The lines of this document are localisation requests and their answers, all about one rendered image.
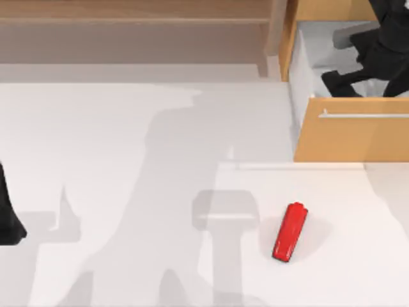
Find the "pale wooden drawer front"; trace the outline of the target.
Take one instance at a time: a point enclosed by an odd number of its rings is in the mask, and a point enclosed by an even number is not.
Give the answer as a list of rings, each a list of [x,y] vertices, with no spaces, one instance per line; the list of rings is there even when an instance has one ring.
[[[329,113],[409,113],[409,98],[310,98],[296,162],[409,162],[409,119],[318,118]]]

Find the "pale brown wooden shelf unit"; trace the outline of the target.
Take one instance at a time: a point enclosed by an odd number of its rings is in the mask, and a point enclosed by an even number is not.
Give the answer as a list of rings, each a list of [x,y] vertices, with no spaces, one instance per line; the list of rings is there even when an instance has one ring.
[[[0,63],[253,64],[267,76],[286,0],[0,0]]]

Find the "red stapler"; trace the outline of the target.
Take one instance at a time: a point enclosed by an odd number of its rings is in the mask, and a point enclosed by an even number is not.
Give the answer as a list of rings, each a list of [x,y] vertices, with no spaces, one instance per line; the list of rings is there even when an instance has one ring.
[[[290,261],[308,212],[300,202],[287,206],[272,250],[272,258],[286,263]]]

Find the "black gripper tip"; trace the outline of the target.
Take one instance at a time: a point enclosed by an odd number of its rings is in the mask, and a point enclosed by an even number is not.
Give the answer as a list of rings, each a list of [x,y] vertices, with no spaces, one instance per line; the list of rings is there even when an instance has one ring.
[[[12,207],[4,168],[0,163],[0,246],[15,246],[26,237],[27,230]]]

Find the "grey drawer inside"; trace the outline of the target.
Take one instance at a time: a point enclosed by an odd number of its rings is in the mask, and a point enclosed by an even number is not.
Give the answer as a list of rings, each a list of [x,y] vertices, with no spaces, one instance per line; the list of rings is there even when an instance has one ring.
[[[337,50],[333,33],[356,26],[356,22],[301,22],[297,26],[293,54],[289,67],[289,88],[296,120],[296,143],[310,98],[333,98],[321,80],[322,73],[337,70],[340,74],[360,69],[353,48]],[[362,97],[382,97],[387,82],[368,80],[354,85]],[[409,91],[398,96],[409,98]]]

